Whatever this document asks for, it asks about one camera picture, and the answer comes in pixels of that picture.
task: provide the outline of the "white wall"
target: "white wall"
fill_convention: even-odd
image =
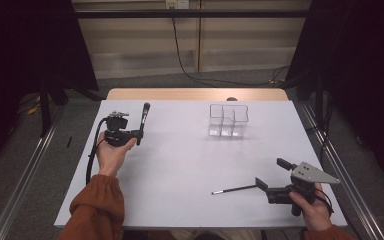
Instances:
[[[75,9],[165,9],[165,1],[73,0]],[[202,9],[308,9],[310,0],[190,1]],[[181,72],[171,19],[80,19],[97,78]],[[304,19],[176,19],[186,71],[288,65]]]

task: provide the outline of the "human hand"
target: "human hand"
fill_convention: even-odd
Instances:
[[[325,199],[322,191],[322,185],[316,183],[315,194]],[[290,192],[289,196],[291,199],[302,208],[302,215],[304,217],[305,225],[307,226],[308,231],[323,231],[332,227],[332,222],[330,221],[329,210],[322,201],[316,198],[313,204],[310,204],[297,192]]]
[[[117,171],[124,163],[127,151],[129,151],[135,144],[137,139],[130,139],[124,146],[114,147],[104,140],[104,133],[101,132],[98,137],[98,148],[96,155],[99,162],[98,174],[115,177]]]

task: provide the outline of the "black cable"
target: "black cable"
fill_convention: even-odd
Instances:
[[[101,145],[101,143],[104,141],[105,139],[102,139],[101,141],[99,141],[99,143],[96,145],[96,149],[98,149],[99,145]]]
[[[332,213],[334,213],[334,211],[332,208],[332,201],[330,201],[329,196],[325,192],[323,192],[322,190],[319,190],[319,189],[316,189],[316,190],[323,193],[323,195],[327,198],[327,200],[329,200],[329,202],[328,202],[328,201],[326,201],[326,199],[323,199],[323,198],[316,195],[316,198],[326,205],[327,210],[329,211],[329,216],[332,216]]]
[[[281,229],[280,231],[283,233],[283,236],[285,236],[286,240],[289,240],[288,235],[286,234],[285,230]]]
[[[273,82],[273,85],[272,85],[272,88],[274,88],[276,86],[276,78],[277,76],[279,76],[279,74],[284,70],[284,69],[287,69],[289,68],[290,65],[286,65],[286,66],[283,66],[283,67],[280,67],[280,68],[276,68],[273,70],[273,73],[272,73],[272,82]]]
[[[90,175],[91,175],[91,172],[92,172],[93,160],[95,158],[96,149],[98,148],[99,144],[101,144],[101,142],[102,142],[101,141],[101,142],[99,142],[98,145],[96,145],[96,141],[98,140],[99,131],[101,129],[102,123],[107,121],[107,120],[108,120],[108,118],[102,119],[99,122],[98,127],[96,128],[95,139],[93,140],[92,150],[90,152],[89,161],[87,163],[87,168],[86,168],[86,184],[88,184],[90,182]]]
[[[243,85],[243,86],[254,86],[254,87],[256,87],[256,86],[263,86],[263,85],[267,85],[267,84],[270,84],[270,83],[274,82],[274,80],[272,80],[272,81],[267,81],[267,82],[263,82],[263,83],[242,83],[242,82],[233,82],[233,81],[220,80],[220,79],[211,79],[211,78],[196,78],[196,77],[193,77],[193,76],[189,75],[185,71],[185,69],[183,68],[182,60],[180,58],[179,43],[178,43],[178,40],[177,40],[176,20],[174,18],[172,18],[172,23],[173,23],[173,30],[174,30],[174,39],[175,39],[175,42],[176,42],[177,58],[179,60],[180,68],[182,69],[183,73],[189,79],[191,79],[192,81],[197,82],[197,83],[201,83],[201,84],[213,87],[213,88],[217,88],[217,86],[214,86],[212,84],[205,83],[205,82],[202,82],[202,81],[221,82],[221,83],[237,84],[237,85]],[[276,68],[275,70],[273,70],[273,76],[274,76],[274,71],[280,69],[280,71],[275,76],[275,77],[277,77],[283,71],[283,69],[286,69],[288,67],[289,67],[289,65]]]
[[[323,127],[323,129],[325,129],[325,131],[324,131],[324,134],[322,134],[323,142],[322,142],[322,146],[320,148],[320,154],[319,154],[320,165],[322,166],[323,169],[324,169],[323,150],[325,149],[326,143],[329,139],[329,127],[330,127],[330,119],[332,118],[332,112],[333,112],[333,101],[332,101],[332,98],[330,96],[328,96],[326,113],[325,113],[325,116],[323,118],[323,123],[322,123],[323,124],[322,127]]]

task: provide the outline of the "black curtain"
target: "black curtain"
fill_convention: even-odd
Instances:
[[[18,103],[41,82],[59,104],[64,88],[98,90],[70,0],[0,1],[0,147]]]
[[[306,100],[315,90],[317,80],[330,65],[338,44],[338,35],[351,0],[313,0],[310,16],[305,19],[285,86],[296,86],[297,96]]]
[[[384,170],[384,1],[354,1],[327,88]]]

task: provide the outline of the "finger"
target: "finger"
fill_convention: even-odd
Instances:
[[[316,196],[318,196],[322,199],[326,199],[326,196],[323,194],[322,184],[321,183],[315,183],[314,185],[316,186],[316,191],[315,191]]]
[[[311,206],[311,204],[309,204],[307,200],[305,200],[305,198],[301,196],[301,194],[296,192],[290,192],[289,197],[292,199],[292,201],[298,204],[298,206],[300,206],[304,212],[307,213],[313,210],[313,206]]]

